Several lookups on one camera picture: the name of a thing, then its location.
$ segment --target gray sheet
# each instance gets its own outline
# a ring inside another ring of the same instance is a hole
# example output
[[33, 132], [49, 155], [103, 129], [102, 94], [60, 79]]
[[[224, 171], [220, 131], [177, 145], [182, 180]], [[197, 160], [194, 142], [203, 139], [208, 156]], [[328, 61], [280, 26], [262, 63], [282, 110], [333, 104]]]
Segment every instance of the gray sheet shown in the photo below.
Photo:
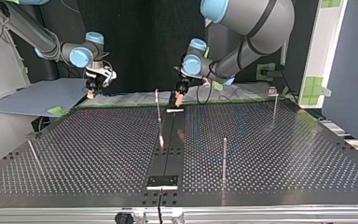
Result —
[[56, 118], [48, 110], [56, 106], [71, 109], [86, 95], [85, 86], [81, 78], [41, 81], [2, 99], [0, 113]]

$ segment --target metal rod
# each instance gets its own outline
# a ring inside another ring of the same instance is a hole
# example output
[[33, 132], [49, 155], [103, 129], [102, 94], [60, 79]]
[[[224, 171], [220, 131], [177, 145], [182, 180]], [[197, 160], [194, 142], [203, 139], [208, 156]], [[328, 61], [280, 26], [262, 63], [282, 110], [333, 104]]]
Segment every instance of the metal rod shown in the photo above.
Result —
[[277, 94], [277, 95], [275, 96], [274, 118], [275, 118], [275, 115], [277, 114], [278, 98], [279, 98], [279, 94]]
[[162, 137], [162, 120], [161, 120], [161, 113], [159, 109], [159, 97], [158, 97], [158, 90], [156, 90], [156, 104], [157, 104], [157, 112], [158, 112], [158, 125], [159, 125], [159, 144], [161, 148], [164, 147], [164, 138]]
[[39, 161], [39, 158], [37, 157], [36, 151], [34, 150], [34, 144], [32, 143], [31, 139], [28, 139], [28, 145], [30, 146], [32, 150], [32, 154], [34, 154], [34, 158]]
[[226, 183], [227, 139], [223, 139], [223, 183]]

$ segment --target metal bracket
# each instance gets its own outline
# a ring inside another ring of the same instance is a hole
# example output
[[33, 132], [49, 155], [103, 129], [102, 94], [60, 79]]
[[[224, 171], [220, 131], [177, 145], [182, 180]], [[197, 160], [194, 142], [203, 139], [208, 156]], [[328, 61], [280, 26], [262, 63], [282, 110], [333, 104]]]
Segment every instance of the metal bracket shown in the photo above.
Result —
[[147, 190], [178, 190], [178, 176], [149, 176]]

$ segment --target black perforated table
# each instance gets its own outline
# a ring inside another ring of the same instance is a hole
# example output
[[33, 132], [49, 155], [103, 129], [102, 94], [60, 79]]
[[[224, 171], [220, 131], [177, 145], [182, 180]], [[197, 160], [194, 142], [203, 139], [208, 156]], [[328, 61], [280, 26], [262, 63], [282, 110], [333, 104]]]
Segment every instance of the black perforated table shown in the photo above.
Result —
[[[0, 161], [0, 208], [358, 204], [358, 151], [280, 102], [72, 111]], [[227, 181], [223, 181], [223, 139]], [[147, 191], [176, 175], [178, 190]]]

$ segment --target blue joint cap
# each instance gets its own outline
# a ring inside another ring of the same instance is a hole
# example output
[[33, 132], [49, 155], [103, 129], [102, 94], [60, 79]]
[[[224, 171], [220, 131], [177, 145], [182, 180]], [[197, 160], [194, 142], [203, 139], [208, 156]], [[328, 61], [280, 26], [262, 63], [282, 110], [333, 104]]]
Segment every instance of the blue joint cap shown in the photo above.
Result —
[[97, 32], [88, 32], [86, 33], [86, 40], [89, 42], [97, 43], [100, 45], [104, 45], [104, 37], [100, 33]]
[[235, 80], [235, 77], [229, 79], [227, 82], [223, 83], [223, 85], [225, 85], [225, 86], [231, 86], [232, 83], [234, 82], [234, 80]]
[[48, 0], [20, 0], [19, 3], [22, 5], [35, 5], [40, 6], [48, 2]]
[[92, 63], [93, 57], [91, 50], [79, 47], [72, 49], [71, 53], [69, 54], [69, 59], [74, 66], [78, 68], [84, 68]]
[[183, 62], [183, 70], [185, 70], [188, 75], [198, 75], [202, 70], [201, 59], [194, 54], [187, 55]]
[[205, 41], [197, 39], [197, 38], [192, 39], [190, 44], [189, 44], [189, 46], [191, 48], [199, 49], [199, 50], [202, 50], [204, 52], [205, 52], [205, 50], [207, 48]]
[[202, 0], [201, 13], [214, 23], [219, 23], [226, 15], [228, 3], [229, 0]]

